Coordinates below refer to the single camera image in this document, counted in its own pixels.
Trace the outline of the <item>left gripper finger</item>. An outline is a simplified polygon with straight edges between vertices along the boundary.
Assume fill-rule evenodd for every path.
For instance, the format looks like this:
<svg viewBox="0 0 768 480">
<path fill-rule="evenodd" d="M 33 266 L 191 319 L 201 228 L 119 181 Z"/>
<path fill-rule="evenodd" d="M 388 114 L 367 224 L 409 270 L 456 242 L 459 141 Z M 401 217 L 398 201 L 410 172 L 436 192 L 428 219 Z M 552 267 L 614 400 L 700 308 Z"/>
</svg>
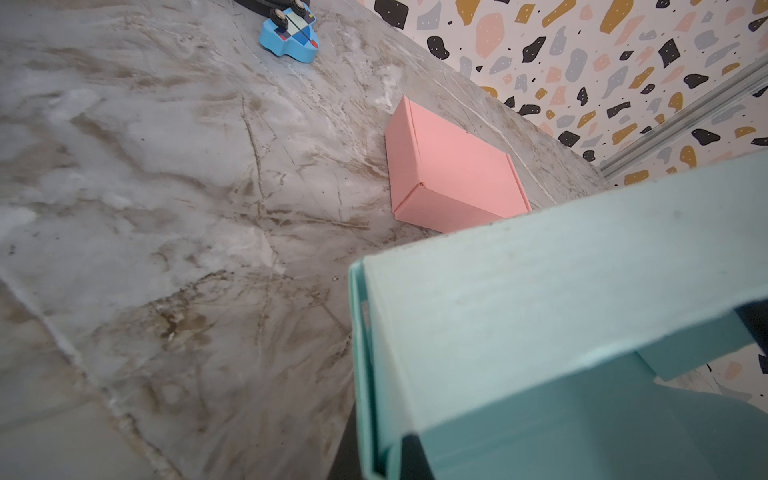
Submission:
<svg viewBox="0 0 768 480">
<path fill-rule="evenodd" d="M 353 407 L 344 428 L 327 480 L 360 480 L 357 416 Z"/>
</svg>

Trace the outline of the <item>mint paper box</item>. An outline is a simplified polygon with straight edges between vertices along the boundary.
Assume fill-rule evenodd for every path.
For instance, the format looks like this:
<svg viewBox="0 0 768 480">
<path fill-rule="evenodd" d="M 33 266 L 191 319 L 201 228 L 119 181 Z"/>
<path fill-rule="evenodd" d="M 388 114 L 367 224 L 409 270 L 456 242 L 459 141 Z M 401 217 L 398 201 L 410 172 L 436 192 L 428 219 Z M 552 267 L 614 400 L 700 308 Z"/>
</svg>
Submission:
<svg viewBox="0 0 768 480">
<path fill-rule="evenodd" d="M 678 377 L 767 343 L 767 156 L 349 271 L 364 479 L 763 479 L 767 414 Z"/>
</svg>

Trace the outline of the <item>pink paper box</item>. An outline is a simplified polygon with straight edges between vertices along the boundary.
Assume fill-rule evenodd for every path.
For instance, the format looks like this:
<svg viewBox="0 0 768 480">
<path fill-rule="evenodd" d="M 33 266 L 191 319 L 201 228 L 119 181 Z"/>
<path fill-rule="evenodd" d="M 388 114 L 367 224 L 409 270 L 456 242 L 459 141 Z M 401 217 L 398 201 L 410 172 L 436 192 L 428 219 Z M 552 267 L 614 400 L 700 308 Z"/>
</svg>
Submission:
<svg viewBox="0 0 768 480">
<path fill-rule="evenodd" d="M 385 148 L 398 221 L 452 233 L 532 211 L 509 154 L 406 96 Z"/>
</svg>

